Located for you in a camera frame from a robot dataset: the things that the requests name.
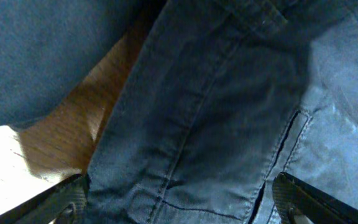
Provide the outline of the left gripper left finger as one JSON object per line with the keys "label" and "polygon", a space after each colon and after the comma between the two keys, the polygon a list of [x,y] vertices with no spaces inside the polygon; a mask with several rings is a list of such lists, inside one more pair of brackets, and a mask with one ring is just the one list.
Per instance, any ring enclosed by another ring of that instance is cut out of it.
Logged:
{"label": "left gripper left finger", "polygon": [[0,215],[0,224],[84,222],[90,180],[74,174],[17,207]]}

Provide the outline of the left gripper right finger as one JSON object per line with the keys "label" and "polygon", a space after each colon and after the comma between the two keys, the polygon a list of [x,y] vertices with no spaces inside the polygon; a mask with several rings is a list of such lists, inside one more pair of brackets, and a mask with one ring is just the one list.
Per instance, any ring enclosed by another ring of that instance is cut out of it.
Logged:
{"label": "left gripper right finger", "polygon": [[358,224],[358,210],[306,182],[279,173],[273,201],[284,224]]}

